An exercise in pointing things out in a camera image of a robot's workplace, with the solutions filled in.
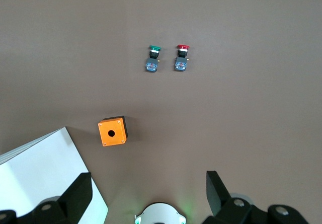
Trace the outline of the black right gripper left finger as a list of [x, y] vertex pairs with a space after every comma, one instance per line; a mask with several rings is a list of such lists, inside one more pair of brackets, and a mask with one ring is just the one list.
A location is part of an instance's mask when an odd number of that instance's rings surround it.
[[38, 204], [21, 217], [14, 210], [2, 210], [1, 223], [79, 223], [92, 197], [92, 175], [81, 173], [57, 200]]

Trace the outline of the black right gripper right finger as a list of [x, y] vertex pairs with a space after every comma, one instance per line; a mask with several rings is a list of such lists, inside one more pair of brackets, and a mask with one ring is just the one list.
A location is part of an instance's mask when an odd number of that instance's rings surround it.
[[295, 208], [274, 204], [267, 211], [241, 197], [232, 197], [216, 171], [206, 172], [206, 195], [212, 211], [204, 223], [305, 223], [308, 221]]

